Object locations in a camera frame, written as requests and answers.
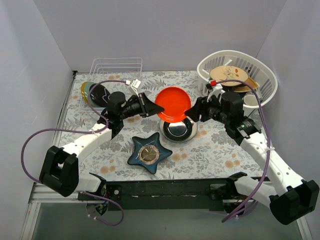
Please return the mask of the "orange red round plate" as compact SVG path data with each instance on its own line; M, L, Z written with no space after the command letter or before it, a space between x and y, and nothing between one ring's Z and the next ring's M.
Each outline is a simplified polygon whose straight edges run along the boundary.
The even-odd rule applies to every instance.
M192 105L188 93L177 86L169 86L161 90L155 98L155 103L164 108L157 115L167 123L183 121L187 117L185 111Z

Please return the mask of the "white plastic slatted basket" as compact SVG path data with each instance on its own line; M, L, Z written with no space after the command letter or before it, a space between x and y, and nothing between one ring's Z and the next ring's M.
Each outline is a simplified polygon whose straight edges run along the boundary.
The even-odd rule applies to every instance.
M210 71L219 66L234 66L244 70L258 84L257 92L265 106L278 89L278 80L273 71L260 60L236 50L220 50L208 55L197 66L198 90L208 95L206 84L211 80Z

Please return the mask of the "aluminium frame rail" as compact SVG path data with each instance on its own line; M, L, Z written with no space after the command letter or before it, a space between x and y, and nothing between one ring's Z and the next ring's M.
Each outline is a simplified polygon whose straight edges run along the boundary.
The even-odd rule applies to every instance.
M74 192L70 196L63 197L52 189L35 183L29 197L29 204L42 204L42 203L87 203L86 200L78 200L78 193ZM312 240L312 234L309 229L306 218L303 216L297 221L297 225L303 240Z

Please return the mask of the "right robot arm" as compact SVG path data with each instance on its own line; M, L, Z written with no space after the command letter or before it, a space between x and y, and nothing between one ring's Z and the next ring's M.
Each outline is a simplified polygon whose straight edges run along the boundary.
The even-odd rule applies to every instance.
M197 98L185 114L195 122L212 119L224 124L227 135L255 160L272 183L266 185L242 172L236 173L228 178L227 195L232 199L246 195L267 206L281 224L288 225L314 211L320 187L285 163L259 126L245 116L243 104L238 93L225 92L221 99Z

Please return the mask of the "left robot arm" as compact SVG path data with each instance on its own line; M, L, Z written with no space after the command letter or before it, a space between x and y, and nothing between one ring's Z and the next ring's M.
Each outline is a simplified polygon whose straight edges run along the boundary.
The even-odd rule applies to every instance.
M113 92L88 134L63 147L52 146L47 150L40 183L63 197L74 192L89 192L95 200L103 199L107 193L105 180L93 173L80 173L79 164L100 145L112 140L122 130L124 119L135 115L150 117L163 111L163 107L149 100L144 93L126 99L122 92Z

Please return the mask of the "blue floral green plate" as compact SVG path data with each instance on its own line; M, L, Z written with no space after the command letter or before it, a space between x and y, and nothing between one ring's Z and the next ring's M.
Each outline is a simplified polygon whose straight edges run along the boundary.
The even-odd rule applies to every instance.
M90 87L92 87L95 83L91 81L86 81L82 84L81 86L81 94L82 98L87 104L92 105L93 107L95 106L93 100L91 99L91 95L89 94L90 92Z

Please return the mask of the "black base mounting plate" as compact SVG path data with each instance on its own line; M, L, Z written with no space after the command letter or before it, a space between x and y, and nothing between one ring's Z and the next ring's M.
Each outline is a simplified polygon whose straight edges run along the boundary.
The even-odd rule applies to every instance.
M204 209L223 211L244 196L230 192L226 178L108 181L106 197L124 210Z

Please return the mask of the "floral table mat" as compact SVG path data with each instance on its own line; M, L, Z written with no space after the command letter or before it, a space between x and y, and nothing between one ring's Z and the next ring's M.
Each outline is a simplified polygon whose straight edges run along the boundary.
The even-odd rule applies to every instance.
M79 162L83 161L100 145L110 141L123 128L123 119L130 118L135 115L141 117L150 117L157 114L164 123L178 123L187 119L185 112L191 108L191 99L186 91L176 86L169 86L161 90L155 102L150 101L144 93L133 91L133 95L129 100L126 100L123 92L116 91L110 94L108 89L102 84L104 83L122 83L127 86L134 85L134 81L125 81L120 79L108 79L92 84L89 88L89 83L84 83L81 87L81 92L85 93L87 89L87 103L89 107L100 116L97 123L90 131L71 131L68 129L54 129L61 132L84 133L75 141L64 145L57 149L57 156L53 159L59 165L63 164L62 170L67 170L67 160L62 160L62 154L73 156L75 158L75 166L70 167L75 170L75 177L79 177L78 167ZM99 113L91 104L90 95L96 88L102 87L100 94L101 101L106 104L106 108ZM128 159L128 164L140 165L147 169L151 174L157 171L157 165L160 161L168 158L173 152L164 148L160 143L160 134L154 133L149 138L133 137L135 150L132 156Z

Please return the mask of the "yellow patterned round plate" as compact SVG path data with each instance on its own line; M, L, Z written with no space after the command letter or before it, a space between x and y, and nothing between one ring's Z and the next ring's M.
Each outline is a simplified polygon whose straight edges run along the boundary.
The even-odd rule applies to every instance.
M91 98L90 98L90 87L91 87L91 85L92 85L91 82L86 81L81 85L81 88L80 88L82 98L87 104L91 103Z

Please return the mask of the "beige floral round plate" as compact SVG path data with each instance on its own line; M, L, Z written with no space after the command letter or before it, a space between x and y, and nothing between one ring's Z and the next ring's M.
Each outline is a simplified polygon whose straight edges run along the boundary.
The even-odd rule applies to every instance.
M217 83L225 80L239 80L244 82L249 78L248 74L243 69L230 65L221 65L212 69L209 76Z

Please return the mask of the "dark teal dish in basket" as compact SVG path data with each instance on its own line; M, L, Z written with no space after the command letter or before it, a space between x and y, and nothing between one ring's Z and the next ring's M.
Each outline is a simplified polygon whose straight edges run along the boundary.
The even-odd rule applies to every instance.
M238 92L239 96L241 99L243 99L245 97L245 95L247 95L246 92Z

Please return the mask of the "tan fan-shaped plate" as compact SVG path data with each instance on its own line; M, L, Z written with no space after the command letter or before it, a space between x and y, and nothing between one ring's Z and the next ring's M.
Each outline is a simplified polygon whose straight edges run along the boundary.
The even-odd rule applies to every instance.
M258 83L254 81L251 77L248 77L248 79L244 83L246 83L248 86L245 84L241 84L233 87L232 90L236 93L246 93L251 91L250 87L252 87L254 90L256 90L259 87Z

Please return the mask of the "dark brown plate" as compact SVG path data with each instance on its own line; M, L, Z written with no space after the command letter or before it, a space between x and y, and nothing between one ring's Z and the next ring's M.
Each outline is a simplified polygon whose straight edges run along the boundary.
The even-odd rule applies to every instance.
M90 97L89 102L95 108L105 108L108 105L110 92L101 84L96 86L94 83L89 87Z

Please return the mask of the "blue star-shaped plate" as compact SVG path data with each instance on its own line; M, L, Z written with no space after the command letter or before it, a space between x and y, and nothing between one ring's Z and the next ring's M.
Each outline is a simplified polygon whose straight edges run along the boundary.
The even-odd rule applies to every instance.
M134 149L127 163L142 166L153 175L157 172L158 164L173 154L172 150L162 146L159 132L148 138L133 136L132 142Z

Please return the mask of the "white cup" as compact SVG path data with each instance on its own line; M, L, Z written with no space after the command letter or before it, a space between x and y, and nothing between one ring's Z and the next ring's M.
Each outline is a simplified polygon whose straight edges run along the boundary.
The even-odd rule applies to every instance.
M243 98L243 107L246 109L256 109L259 107L257 98L255 95L245 95Z

